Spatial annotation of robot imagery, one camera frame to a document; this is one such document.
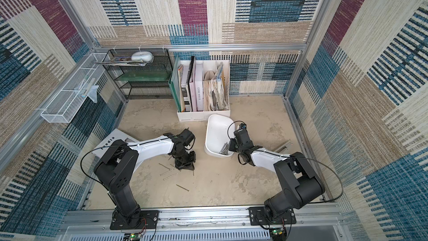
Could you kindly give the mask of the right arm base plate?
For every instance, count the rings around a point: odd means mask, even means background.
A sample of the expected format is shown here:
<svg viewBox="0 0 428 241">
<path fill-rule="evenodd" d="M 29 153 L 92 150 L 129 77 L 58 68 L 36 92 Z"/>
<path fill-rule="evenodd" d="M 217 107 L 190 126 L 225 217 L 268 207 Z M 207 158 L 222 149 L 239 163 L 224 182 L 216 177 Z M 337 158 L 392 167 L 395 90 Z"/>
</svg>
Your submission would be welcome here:
<svg viewBox="0 0 428 241">
<path fill-rule="evenodd" d="M 251 225 L 268 226 L 296 224 L 296 217 L 293 209 L 274 213 L 268 211 L 268 208 L 265 206 L 251 206 L 247 210 L 249 212 Z"/>
</svg>

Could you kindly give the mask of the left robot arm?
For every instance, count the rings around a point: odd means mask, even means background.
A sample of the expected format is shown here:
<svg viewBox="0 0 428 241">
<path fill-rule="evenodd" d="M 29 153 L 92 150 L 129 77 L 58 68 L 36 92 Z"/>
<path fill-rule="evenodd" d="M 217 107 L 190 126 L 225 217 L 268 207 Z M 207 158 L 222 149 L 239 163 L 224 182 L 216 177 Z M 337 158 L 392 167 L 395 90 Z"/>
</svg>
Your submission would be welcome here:
<svg viewBox="0 0 428 241">
<path fill-rule="evenodd" d="M 94 174 L 106 187 L 116 213 L 126 220 L 138 220 L 140 206 L 129 183 L 135 170 L 145 160 L 168 155 L 175 160 L 176 169 L 193 171 L 196 153 L 190 149 L 195 139 L 189 129 L 184 129 L 178 135 L 165 133 L 158 138 L 132 143 L 117 139 L 109 145 L 96 164 Z"/>
</svg>

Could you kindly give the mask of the white plastic storage box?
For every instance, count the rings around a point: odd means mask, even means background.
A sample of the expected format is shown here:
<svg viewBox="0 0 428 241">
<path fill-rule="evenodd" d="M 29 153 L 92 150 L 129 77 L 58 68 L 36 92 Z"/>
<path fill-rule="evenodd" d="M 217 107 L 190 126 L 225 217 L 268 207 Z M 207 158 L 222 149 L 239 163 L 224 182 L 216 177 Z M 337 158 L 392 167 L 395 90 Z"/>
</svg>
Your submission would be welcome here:
<svg viewBox="0 0 428 241">
<path fill-rule="evenodd" d="M 226 158 L 234 154 L 231 151 L 228 156 L 219 154 L 223 145 L 234 137 L 233 125 L 233 120 L 229 117 L 213 114 L 208 118 L 204 150 L 209 156 Z"/>
</svg>

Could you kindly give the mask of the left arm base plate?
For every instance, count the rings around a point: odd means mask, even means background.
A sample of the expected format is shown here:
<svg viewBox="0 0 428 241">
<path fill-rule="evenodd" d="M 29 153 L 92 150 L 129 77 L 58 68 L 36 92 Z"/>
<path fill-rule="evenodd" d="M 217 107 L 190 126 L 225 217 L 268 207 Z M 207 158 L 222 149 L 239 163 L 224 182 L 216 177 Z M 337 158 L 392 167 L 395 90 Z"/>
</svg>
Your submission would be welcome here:
<svg viewBox="0 0 428 241">
<path fill-rule="evenodd" d="M 110 230 L 142 230 L 155 229 L 157 226 L 159 210 L 140 210 L 126 217 L 119 213 L 118 209 L 114 209 Z"/>
</svg>

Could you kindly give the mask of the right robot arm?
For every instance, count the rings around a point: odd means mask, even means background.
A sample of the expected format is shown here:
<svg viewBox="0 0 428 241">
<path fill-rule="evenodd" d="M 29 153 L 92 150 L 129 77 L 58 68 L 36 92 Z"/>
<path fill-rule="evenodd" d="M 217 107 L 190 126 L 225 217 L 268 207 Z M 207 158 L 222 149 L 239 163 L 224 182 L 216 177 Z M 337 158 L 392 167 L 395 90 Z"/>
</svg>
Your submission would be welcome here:
<svg viewBox="0 0 428 241">
<path fill-rule="evenodd" d="M 293 209 L 300 209 L 325 193 L 325 186 L 308 158 L 300 152 L 282 155 L 255 146 L 245 123 L 234 131 L 229 150 L 238 154 L 242 165 L 276 173 L 282 190 L 264 202 L 262 218 L 269 223 L 285 221 Z"/>
</svg>

